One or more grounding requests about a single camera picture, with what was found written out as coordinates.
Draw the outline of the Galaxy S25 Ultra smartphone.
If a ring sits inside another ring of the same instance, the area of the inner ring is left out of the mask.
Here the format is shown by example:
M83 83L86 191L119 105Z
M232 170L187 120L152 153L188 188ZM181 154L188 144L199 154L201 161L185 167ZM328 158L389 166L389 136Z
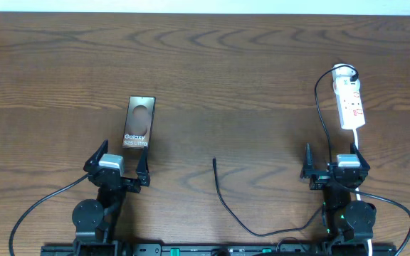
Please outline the Galaxy S25 Ultra smartphone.
M122 139L123 148L149 147L156 97L130 96Z

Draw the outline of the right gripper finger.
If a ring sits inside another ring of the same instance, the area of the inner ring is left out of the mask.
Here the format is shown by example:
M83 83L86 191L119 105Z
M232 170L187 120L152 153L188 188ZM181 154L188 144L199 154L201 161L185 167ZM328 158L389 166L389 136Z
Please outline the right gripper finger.
M303 160L303 167L300 172L301 178L310 178L315 172L314 161L312 157L312 151L310 144L307 143L305 146L305 157Z
M352 143L350 145L350 153L354 154L359 162L360 162L360 167L365 170L365 171L369 171L370 170L370 165L367 163L367 161L364 159L364 157L361 155L361 153L359 152L359 149L357 148L357 145L355 143Z

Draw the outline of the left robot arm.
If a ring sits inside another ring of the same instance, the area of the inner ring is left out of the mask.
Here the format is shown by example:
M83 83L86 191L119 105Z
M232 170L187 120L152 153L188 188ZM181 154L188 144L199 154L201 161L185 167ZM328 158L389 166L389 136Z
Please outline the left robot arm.
M147 163L148 148L141 150L136 178L123 176L124 158L108 153L108 140L85 162L83 170L88 180L98 187L95 199L79 202L74 208L74 255L131 255L127 242L114 239L122 205L127 193L140 193L150 185Z

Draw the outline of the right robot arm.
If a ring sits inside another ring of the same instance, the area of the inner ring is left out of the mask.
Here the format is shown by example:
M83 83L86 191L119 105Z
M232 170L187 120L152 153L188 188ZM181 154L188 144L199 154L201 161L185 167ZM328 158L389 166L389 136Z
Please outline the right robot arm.
M366 179L369 164L352 144L349 154L339 154L327 169L315 168L310 145L305 147L301 178L310 180L311 190L323 192L322 220L328 238L321 243L326 255L369 255L377 210L371 203L351 199Z

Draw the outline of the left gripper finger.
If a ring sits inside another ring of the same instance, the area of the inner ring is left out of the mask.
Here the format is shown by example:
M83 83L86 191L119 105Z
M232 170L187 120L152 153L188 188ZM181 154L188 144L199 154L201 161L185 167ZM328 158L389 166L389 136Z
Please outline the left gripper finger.
M85 162L83 170L88 174L96 174L101 170L99 161L104 154L108 153L108 140L105 139L98 150Z
M147 157L148 157L148 148L145 146L140 155L140 160L137 164L136 173L137 173L137 178L140 181L140 185L149 187L151 178L149 174Z

